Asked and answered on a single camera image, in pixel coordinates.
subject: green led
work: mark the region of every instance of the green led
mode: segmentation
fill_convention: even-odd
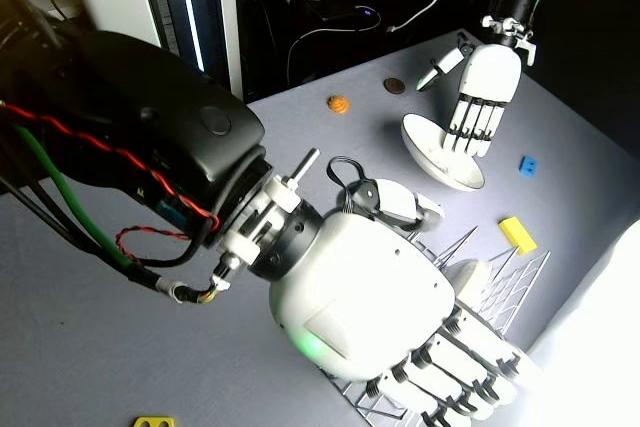
[[[296,345],[298,350],[310,359],[317,357],[327,348],[325,343],[313,334],[301,337]]]

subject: wire rack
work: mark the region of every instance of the wire rack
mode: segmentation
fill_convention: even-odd
[[[478,227],[474,227],[439,254],[430,251],[419,236],[409,237],[409,240],[443,271],[477,230]],[[516,253],[517,248],[513,248],[491,259],[491,281],[484,289],[480,302],[473,306],[476,313],[503,335],[513,323],[551,254],[546,252],[518,266],[513,265]],[[423,422],[418,413],[395,404],[382,394],[369,397],[364,382],[348,382],[326,373],[325,375],[372,427],[418,427]]]

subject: blue block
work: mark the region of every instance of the blue block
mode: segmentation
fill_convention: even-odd
[[[536,170],[538,170],[538,161],[525,155],[520,162],[520,173],[526,177],[535,177]]]

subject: tabletop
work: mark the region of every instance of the tabletop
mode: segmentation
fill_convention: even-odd
[[[369,177],[405,184],[441,203],[446,220],[425,241],[433,250],[474,226],[463,257],[509,247],[497,227],[517,215],[551,257],[509,338],[528,347],[599,255],[640,216],[640,164],[528,77],[508,107],[487,157],[486,185],[451,190],[413,162],[400,134],[406,113],[441,124],[455,106],[458,67],[430,91],[412,89],[456,33],[263,99],[250,107],[266,128],[276,172],[289,173],[311,147],[322,155],[299,192],[320,212],[338,188],[324,173],[334,155],[359,160]],[[407,90],[384,90],[387,77]],[[327,108],[345,95],[345,115]],[[518,172],[520,159],[538,174]],[[51,190],[51,183],[45,181]],[[112,234],[163,222],[111,189],[72,182],[87,211]],[[248,273],[207,306],[177,305],[75,251],[9,196],[0,198],[0,412],[7,425],[129,426],[139,415],[204,425],[364,425],[322,373],[281,334],[268,284]],[[177,241],[132,238],[140,255],[171,255]],[[522,257],[525,261],[532,255]],[[175,278],[202,282],[216,257],[201,251]]]

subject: bowl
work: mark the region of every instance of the bowl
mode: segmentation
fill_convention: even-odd
[[[438,182],[463,192],[484,186],[484,175],[473,157],[442,148],[445,131],[429,119],[407,114],[402,119],[402,139],[411,157]]]

